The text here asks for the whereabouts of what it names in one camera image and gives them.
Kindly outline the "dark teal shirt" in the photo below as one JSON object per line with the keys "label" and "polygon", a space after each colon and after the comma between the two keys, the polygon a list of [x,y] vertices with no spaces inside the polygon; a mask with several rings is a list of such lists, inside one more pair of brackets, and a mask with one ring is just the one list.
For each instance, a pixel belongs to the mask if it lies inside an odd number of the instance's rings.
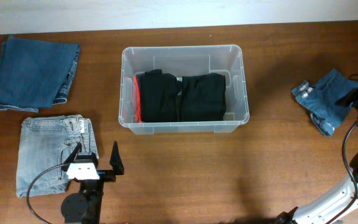
{"label": "dark teal shirt", "polygon": [[226,112],[225,92],[224,75],[209,73],[183,77],[179,120],[222,121]]}

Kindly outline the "blue denim shorts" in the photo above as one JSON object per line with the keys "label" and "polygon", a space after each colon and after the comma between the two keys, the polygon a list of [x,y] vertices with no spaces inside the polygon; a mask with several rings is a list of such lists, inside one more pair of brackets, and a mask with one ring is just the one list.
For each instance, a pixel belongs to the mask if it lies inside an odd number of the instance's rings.
{"label": "blue denim shorts", "polygon": [[310,112],[313,124],[325,136],[332,136],[349,114],[350,106],[339,106],[337,100],[358,88],[358,83],[332,69],[314,85],[304,81],[292,89],[296,101]]}

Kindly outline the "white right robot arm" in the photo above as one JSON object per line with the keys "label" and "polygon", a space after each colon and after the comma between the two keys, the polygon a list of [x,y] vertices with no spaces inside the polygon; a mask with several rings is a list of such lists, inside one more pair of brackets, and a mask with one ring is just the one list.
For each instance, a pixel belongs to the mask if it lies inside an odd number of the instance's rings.
{"label": "white right robot arm", "polygon": [[[336,104],[343,107],[351,106],[358,111],[358,88],[337,100]],[[334,223],[358,209],[358,153],[351,161],[346,159],[346,144],[356,127],[358,120],[349,128],[342,142],[342,160],[347,171],[345,179],[314,202],[295,207],[288,213],[282,212],[273,224]]]}

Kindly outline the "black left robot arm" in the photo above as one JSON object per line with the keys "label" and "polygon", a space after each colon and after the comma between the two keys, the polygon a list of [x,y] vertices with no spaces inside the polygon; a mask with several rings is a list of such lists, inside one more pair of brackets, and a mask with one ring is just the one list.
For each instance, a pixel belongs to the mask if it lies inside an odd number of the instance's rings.
{"label": "black left robot arm", "polygon": [[67,196],[61,204],[65,223],[99,223],[104,184],[115,182],[118,175],[124,174],[117,142],[113,144],[109,164],[111,169],[98,170],[96,154],[83,152],[80,143],[65,160],[62,170],[70,180],[80,184],[79,191]]}

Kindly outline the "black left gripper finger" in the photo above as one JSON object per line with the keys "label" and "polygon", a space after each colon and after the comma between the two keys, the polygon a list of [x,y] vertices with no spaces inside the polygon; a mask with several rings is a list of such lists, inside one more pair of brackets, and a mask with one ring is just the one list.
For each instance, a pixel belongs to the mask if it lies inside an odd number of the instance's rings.
{"label": "black left gripper finger", "polygon": [[117,141],[114,141],[109,164],[112,167],[114,175],[124,175],[124,165],[119,154]]}
{"label": "black left gripper finger", "polygon": [[64,161],[63,166],[62,166],[62,171],[67,171],[68,170],[70,164],[74,163],[74,160],[76,159],[76,156],[81,151],[82,151],[82,144],[80,142],[78,142],[76,147],[74,148],[74,150],[71,152],[71,154]]}

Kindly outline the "black garment red trim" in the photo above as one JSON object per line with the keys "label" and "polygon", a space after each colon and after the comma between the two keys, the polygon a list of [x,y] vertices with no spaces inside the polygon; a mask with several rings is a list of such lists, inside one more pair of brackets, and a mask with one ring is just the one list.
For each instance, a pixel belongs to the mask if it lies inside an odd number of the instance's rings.
{"label": "black garment red trim", "polygon": [[138,123],[167,123],[177,121],[177,96],[181,81],[161,69],[134,77],[136,96],[135,120]]}

